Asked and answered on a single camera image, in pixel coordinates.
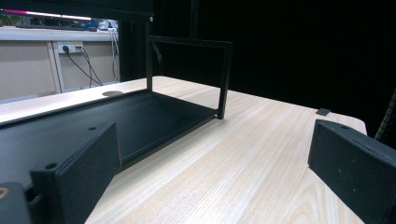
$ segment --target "black metal frame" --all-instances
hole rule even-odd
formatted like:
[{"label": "black metal frame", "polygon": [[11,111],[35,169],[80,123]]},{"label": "black metal frame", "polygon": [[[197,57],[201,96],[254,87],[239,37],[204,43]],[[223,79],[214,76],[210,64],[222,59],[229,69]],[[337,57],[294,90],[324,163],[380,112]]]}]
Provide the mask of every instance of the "black metal frame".
[{"label": "black metal frame", "polygon": [[[218,48],[224,49],[224,61],[223,68],[221,74],[221,83],[220,83],[220,95],[219,95],[219,108],[218,111],[218,119],[224,118],[225,105],[227,100],[227,91],[230,80],[230,72],[231,72],[231,63],[233,58],[233,43],[225,42],[225,41],[211,41],[211,40],[199,40],[199,39],[188,39],[188,38],[175,38],[175,37],[165,37],[165,36],[155,36],[151,35],[148,38],[149,42],[151,42],[152,46],[156,48],[155,43],[167,43],[167,44],[179,44],[179,45],[188,45],[195,47],[207,47],[207,48]],[[157,56],[161,57],[158,50],[156,50]],[[152,70],[148,70],[148,89],[152,90]]]}]

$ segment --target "black cable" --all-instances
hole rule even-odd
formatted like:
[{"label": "black cable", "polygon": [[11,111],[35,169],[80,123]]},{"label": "black cable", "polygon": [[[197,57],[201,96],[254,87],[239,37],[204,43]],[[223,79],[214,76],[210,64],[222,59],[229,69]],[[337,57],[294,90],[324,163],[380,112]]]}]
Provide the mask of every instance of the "black cable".
[{"label": "black cable", "polygon": [[393,91],[387,113],[385,114],[381,122],[381,125],[378,129],[378,132],[375,135],[375,140],[384,142],[385,137],[392,128],[395,117],[396,117],[396,87],[395,90]]},{"label": "black cable", "polygon": [[[80,66],[78,66],[78,64],[75,63],[75,61],[70,57],[69,53],[66,52],[66,55],[67,55],[67,57],[69,57],[70,61],[72,61],[72,63],[73,63],[77,68],[79,68],[79,70],[81,70],[81,72],[82,72],[86,77],[90,77],[90,76],[88,76],[88,74],[87,74],[84,70],[82,70],[82,68],[81,68]],[[96,84],[98,84],[99,86],[103,86],[103,84],[100,84],[100,83],[97,82],[95,79],[92,79],[92,78],[91,78],[91,80],[94,81],[94,82],[96,82]]]},{"label": "black cable", "polygon": [[106,21],[108,22],[107,29],[108,29],[108,28],[113,28],[113,26],[111,25],[111,22],[110,22],[109,20],[106,20]]},{"label": "black cable", "polygon": [[90,66],[90,72],[91,70],[93,71],[93,74],[96,76],[96,78],[98,79],[98,81],[100,82],[100,84],[103,86],[102,81],[99,79],[99,77],[96,75],[95,70],[93,70],[93,67],[91,66],[91,61],[90,61],[90,57],[88,56],[87,50],[85,50],[83,47],[80,48],[80,51],[82,52],[82,54],[84,55],[85,60],[87,61],[88,65]]},{"label": "black cable", "polygon": [[82,56],[84,56],[85,61],[87,61],[88,65],[90,66],[90,88],[92,85],[92,70],[91,70],[91,62],[90,62],[90,58],[87,58],[87,56],[85,55],[84,51],[81,48],[78,48],[79,51],[81,51]]}]

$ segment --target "screw hole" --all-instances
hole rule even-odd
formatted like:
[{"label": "screw hole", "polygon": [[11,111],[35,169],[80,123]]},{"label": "screw hole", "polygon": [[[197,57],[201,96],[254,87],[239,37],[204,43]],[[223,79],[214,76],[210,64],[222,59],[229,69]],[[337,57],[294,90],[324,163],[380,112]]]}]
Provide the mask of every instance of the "screw hole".
[{"label": "screw hole", "polygon": [[50,164],[46,165],[46,170],[53,169],[53,168],[55,168],[56,166],[57,166],[56,163],[50,163]]},{"label": "screw hole", "polygon": [[0,199],[6,197],[8,195],[9,188],[0,188]]},{"label": "screw hole", "polygon": [[38,195],[35,193],[33,187],[30,187],[28,190],[25,191],[25,196],[28,202],[31,202],[35,199]]}]

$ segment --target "shelf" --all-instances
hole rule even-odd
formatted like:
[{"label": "shelf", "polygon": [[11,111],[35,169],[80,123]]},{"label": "shelf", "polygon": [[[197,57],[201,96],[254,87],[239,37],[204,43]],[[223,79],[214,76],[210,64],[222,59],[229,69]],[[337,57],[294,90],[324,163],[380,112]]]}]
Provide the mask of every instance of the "shelf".
[{"label": "shelf", "polygon": [[0,125],[0,183],[31,184],[29,171],[67,159],[71,145],[96,125],[115,121],[123,168],[207,123],[218,113],[153,91],[136,91],[73,105]]},{"label": "shelf", "polygon": [[111,41],[109,32],[23,29],[0,27],[0,40],[12,41]]}]

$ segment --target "white cable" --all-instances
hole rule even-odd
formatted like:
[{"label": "white cable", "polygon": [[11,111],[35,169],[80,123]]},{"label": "white cable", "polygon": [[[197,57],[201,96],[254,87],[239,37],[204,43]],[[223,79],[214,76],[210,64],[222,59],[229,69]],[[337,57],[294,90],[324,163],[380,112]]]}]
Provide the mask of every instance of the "white cable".
[{"label": "white cable", "polygon": [[114,46],[113,46],[113,39],[116,45],[117,50],[119,49],[119,47],[117,46],[117,40],[116,40],[116,36],[114,35],[114,33],[110,32],[110,39],[111,39],[111,50],[113,52],[113,71],[114,71],[114,78],[116,79],[116,83],[118,81],[117,79],[117,66],[116,66],[116,52],[114,50]]},{"label": "white cable", "polygon": [[114,42],[116,43],[116,48],[117,48],[117,54],[120,55],[120,50],[119,50],[119,40],[117,39],[117,36],[115,33],[112,33],[114,35]]}]

